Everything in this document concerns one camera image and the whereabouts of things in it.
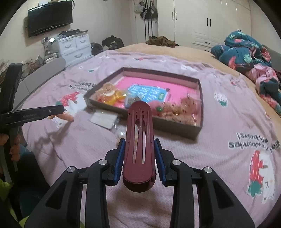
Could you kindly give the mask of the tan bed sheet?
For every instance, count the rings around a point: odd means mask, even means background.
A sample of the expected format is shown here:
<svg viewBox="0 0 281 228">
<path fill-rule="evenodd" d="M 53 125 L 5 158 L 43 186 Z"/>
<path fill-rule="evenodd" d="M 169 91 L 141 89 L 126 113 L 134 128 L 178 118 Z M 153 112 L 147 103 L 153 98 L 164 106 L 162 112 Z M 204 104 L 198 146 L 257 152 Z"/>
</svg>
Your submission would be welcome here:
<svg viewBox="0 0 281 228">
<path fill-rule="evenodd" d="M 152 54 L 152 55 L 166 55 L 172 56 L 178 59 L 187 60 L 190 62 L 202 62 L 211 65 L 215 69 L 218 69 L 224 73 L 231 74 L 235 77 L 242 76 L 242 78 L 247 83 L 248 87 L 252 92 L 256 95 L 257 99 L 261 103 L 262 107 L 265 109 L 266 114 L 269 115 L 271 120 L 273 121 L 275 126 L 280 125 L 280 116 L 274 111 L 272 107 L 268 105 L 264 100 L 262 100 L 256 90 L 255 84 L 250 81 L 245 75 L 231 69 L 230 67 L 224 65 L 219 60 L 217 60 L 211 53 L 202 51 L 199 49 L 188 48 L 184 46 L 176 46 L 174 48 L 170 48 L 167 46 L 154 46 L 147 45 L 145 43 L 140 44 L 132 44 L 129 46 L 125 46 L 123 48 L 119 48 L 117 51 L 119 52 L 139 52 L 144 54 Z"/>
</svg>

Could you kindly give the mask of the orange items in plastic bag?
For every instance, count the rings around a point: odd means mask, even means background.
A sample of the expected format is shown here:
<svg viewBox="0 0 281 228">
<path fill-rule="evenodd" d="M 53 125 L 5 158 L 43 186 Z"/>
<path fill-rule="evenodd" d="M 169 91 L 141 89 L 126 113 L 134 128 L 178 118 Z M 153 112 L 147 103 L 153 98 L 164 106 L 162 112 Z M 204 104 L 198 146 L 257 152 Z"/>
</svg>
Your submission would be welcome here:
<svg viewBox="0 0 281 228">
<path fill-rule="evenodd" d="M 128 94 L 127 90 L 118 89 L 112 83 L 107 82 L 92 95 L 92 100 L 124 108 L 124 102 Z"/>
</svg>

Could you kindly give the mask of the white plastic drawer cabinet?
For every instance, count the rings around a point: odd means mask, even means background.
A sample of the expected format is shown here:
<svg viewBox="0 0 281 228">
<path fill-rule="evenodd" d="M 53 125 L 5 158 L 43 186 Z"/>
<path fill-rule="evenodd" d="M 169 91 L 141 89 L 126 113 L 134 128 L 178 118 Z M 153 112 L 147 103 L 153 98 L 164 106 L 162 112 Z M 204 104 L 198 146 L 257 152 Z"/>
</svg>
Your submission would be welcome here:
<svg viewBox="0 0 281 228">
<path fill-rule="evenodd" d="M 65 60 L 65 66 L 72 66 L 92 56 L 92 47 L 87 32 L 61 39 L 50 38 L 47 42 L 52 54 Z"/>
</svg>

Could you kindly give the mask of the white wardrobe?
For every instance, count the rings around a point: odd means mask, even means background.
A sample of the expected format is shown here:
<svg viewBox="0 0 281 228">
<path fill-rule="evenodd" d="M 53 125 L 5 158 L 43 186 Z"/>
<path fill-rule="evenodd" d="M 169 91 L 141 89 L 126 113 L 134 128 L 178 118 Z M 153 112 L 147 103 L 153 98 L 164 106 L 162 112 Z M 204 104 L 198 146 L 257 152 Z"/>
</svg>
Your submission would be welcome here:
<svg viewBox="0 0 281 228">
<path fill-rule="evenodd" d="M 219 44 L 233 31 L 251 35 L 248 1 L 158 1 L 158 32 L 180 46 L 204 51 Z"/>
</svg>

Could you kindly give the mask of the pink strawberry bear blanket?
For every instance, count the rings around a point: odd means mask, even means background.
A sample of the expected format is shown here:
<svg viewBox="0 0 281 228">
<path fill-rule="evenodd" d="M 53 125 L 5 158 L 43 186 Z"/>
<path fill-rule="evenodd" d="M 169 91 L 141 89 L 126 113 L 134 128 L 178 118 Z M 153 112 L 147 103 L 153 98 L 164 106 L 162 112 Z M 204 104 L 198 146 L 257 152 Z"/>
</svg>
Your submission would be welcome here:
<svg viewBox="0 0 281 228">
<path fill-rule="evenodd" d="M 247 209 L 256 226 L 269 215 L 280 196 L 280 136 L 242 77 L 223 73 L 205 63 L 171 56 L 106 51 L 54 76 L 23 104 L 34 108 L 62 103 L 73 122 L 44 119 L 23 126 L 49 184 L 69 166 L 84 168 L 115 149 L 125 122 L 110 131 L 90 121 L 84 95 L 122 67 L 143 68 L 200 80 L 203 127 L 192 141 L 155 131 L 164 149 L 187 165 L 212 167 Z"/>
</svg>

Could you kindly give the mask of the pink dotted scrunchie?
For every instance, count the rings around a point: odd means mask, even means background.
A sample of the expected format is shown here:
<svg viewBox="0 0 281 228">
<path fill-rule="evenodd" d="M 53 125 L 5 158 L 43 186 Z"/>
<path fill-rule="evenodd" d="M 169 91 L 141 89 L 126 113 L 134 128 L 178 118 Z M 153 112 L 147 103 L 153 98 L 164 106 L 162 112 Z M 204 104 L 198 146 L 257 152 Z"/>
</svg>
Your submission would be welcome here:
<svg viewBox="0 0 281 228">
<path fill-rule="evenodd" d="M 184 97 L 178 104 L 163 103 L 159 117 L 185 125 L 197 125 L 197 100 L 191 96 Z"/>
</svg>

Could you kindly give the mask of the brown cardboard tray box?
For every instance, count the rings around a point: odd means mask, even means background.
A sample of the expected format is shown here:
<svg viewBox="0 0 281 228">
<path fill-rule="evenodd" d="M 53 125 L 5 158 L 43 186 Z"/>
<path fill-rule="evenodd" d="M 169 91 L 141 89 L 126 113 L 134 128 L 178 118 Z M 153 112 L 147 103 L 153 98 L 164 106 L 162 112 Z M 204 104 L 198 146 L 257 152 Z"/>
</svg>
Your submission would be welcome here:
<svg viewBox="0 0 281 228">
<path fill-rule="evenodd" d="M 126 119 L 128 109 L 125 105 L 108 105 L 94 100 L 94 93 L 106 83 L 112 83 L 120 90 L 128 90 L 130 94 L 140 96 L 141 100 L 147 103 L 179 103 L 185 95 L 190 95 L 196 100 L 196 116 L 198 119 L 195 126 L 153 117 L 153 127 L 156 130 L 192 140 L 195 140 L 199 135 L 203 125 L 203 99 L 199 79 L 148 69 L 120 68 L 105 77 L 85 94 L 84 99 L 88 107 L 115 112 L 121 115 L 123 119 Z"/>
</svg>

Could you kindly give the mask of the olive clothes pile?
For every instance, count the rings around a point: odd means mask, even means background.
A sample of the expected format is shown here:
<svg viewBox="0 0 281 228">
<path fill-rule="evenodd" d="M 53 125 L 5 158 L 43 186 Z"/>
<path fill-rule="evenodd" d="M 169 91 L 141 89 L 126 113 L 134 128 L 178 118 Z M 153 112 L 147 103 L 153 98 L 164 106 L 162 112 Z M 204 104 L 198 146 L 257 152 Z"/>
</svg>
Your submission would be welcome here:
<svg viewBox="0 0 281 228">
<path fill-rule="evenodd" d="M 169 40 L 165 36 L 160 36 L 160 37 L 149 37 L 149 39 L 146 41 L 147 45 L 154 45 L 154 46 L 167 46 L 170 48 L 174 48 L 176 46 L 179 46 L 178 44 L 175 43 L 173 40 Z"/>
</svg>

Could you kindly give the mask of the blue card in tray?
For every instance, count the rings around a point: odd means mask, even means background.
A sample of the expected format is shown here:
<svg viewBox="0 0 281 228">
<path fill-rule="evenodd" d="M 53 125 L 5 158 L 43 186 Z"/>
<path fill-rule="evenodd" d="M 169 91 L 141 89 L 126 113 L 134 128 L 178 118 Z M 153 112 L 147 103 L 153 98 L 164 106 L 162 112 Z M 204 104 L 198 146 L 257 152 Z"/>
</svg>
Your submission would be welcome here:
<svg viewBox="0 0 281 228">
<path fill-rule="evenodd" d="M 141 100 L 149 103 L 150 101 L 160 101 L 164 102 L 168 91 L 167 89 L 163 89 L 157 86 L 151 85 L 131 85 L 128 88 L 128 92 L 132 95 L 141 96 Z"/>
</svg>

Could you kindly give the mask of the clear box with rhinestone clip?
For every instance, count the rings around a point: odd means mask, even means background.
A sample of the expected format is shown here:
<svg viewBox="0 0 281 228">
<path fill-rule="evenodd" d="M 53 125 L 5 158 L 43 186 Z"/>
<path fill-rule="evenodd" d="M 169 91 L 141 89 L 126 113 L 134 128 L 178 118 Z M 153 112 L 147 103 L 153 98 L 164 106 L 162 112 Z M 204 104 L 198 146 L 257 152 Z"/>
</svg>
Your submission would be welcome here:
<svg viewBox="0 0 281 228">
<path fill-rule="evenodd" d="M 126 98 L 125 98 L 125 100 L 124 100 L 124 107 L 125 107 L 126 109 L 129 109 L 130 106 L 131 106 L 134 102 L 137 102 L 137 101 L 141 101 L 141 96 L 129 94 L 129 95 L 126 96 Z"/>
</svg>

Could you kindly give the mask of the clear plastic packet white card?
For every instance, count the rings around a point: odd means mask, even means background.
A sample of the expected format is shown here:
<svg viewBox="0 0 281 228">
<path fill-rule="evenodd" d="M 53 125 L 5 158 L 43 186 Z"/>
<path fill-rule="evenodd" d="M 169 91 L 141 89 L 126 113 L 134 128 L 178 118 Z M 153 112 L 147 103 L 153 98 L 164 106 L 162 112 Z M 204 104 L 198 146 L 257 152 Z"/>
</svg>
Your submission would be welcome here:
<svg viewBox="0 0 281 228">
<path fill-rule="evenodd" d="M 90 118 L 90 122 L 108 130 L 116 128 L 119 117 L 116 113 L 97 109 Z"/>
</svg>

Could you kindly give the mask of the wall mounted black television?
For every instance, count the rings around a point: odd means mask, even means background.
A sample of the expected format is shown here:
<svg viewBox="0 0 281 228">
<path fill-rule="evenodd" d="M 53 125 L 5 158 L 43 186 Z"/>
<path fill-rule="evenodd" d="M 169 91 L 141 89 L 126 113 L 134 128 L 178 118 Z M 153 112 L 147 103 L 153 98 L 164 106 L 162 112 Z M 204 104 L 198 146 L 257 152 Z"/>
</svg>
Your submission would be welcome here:
<svg viewBox="0 0 281 228">
<path fill-rule="evenodd" d="M 37 36 L 71 23 L 73 23 L 71 1 L 44 4 L 28 10 L 28 37 Z"/>
</svg>

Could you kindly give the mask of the dark floral quilt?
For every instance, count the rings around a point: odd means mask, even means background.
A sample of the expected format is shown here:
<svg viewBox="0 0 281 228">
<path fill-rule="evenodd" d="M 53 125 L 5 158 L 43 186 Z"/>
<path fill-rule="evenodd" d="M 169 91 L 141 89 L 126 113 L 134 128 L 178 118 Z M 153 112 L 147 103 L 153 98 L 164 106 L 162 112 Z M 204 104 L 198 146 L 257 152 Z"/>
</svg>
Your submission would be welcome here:
<svg viewBox="0 0 281 228">
<path fill-rule="evenodd" d="M 270 53 L 262 44 L 236 30 L 225 38 L 224 45 L 213 46 L 211 54 L 249 78 L 257 94 L 280 115 L 280 72 L 272 68 Z"/>
</svg>

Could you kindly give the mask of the maroon hair clip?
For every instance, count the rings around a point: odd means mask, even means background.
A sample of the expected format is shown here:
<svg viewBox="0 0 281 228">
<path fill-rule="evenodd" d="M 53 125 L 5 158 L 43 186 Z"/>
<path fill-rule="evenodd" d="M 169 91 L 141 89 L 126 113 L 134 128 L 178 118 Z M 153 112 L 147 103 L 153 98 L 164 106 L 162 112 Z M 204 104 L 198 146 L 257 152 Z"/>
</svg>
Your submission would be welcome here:
<svg viewBox="0 0 281 228">
<path fill-rule="evenodd" d="M 148 191 L 156 180 L 152 111 L 143 101 L 128 110 L 122 178 L 133 192 Z"/>
</svg>

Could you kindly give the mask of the black bag on floor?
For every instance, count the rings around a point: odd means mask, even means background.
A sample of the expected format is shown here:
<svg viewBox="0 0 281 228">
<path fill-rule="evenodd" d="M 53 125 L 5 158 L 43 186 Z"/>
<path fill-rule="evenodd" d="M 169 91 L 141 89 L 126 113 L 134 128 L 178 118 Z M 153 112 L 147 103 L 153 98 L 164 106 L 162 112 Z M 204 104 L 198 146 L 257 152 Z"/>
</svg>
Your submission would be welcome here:
<svg viewBox="0 0 281 228">
<path fill-rule="evenodd" d="M 95 56 L 99 53 L 102 53 L 105 50 L 116 50 L 119 48 L 123 48 L 124 43 L 121 38 L 117 38 L 113 35 L 106 38 L 102 41 L 101 44 L 92 42 L 91 43 L 91 49 L 92 49 L 92 55 Z"/>
</svg>

